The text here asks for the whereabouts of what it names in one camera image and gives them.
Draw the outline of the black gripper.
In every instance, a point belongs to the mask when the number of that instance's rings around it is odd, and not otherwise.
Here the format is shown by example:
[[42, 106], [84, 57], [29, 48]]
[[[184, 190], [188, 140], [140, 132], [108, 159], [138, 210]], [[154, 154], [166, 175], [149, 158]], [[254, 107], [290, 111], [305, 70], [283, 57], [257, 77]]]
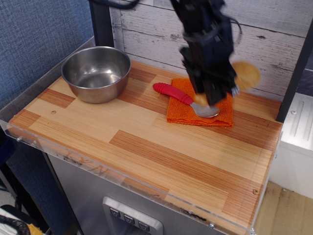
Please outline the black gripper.
[[195, 93], [205, 93], [209, 105], [226, 98], [224, 80], [236, 76], [229, 61], [234, 51], [231, 21], [225, 17], [221, 22], [213, 22], [210, 30], [183, 34], [188, 43], [180, 49], [183, 64]]

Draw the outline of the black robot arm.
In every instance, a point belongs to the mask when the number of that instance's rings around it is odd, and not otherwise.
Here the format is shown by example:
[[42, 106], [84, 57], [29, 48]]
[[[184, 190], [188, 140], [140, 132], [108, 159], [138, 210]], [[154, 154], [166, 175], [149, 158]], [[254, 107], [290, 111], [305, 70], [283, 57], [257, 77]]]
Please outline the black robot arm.
[[180, 49], [183, 65], [195, 93], [215, 105], [228, 94], [237, 94], [236, 72], [229, 58], [234, 51], [233, 19], [221, 12], [223, 0], [173, 0], [183, 25], [186, 47]]

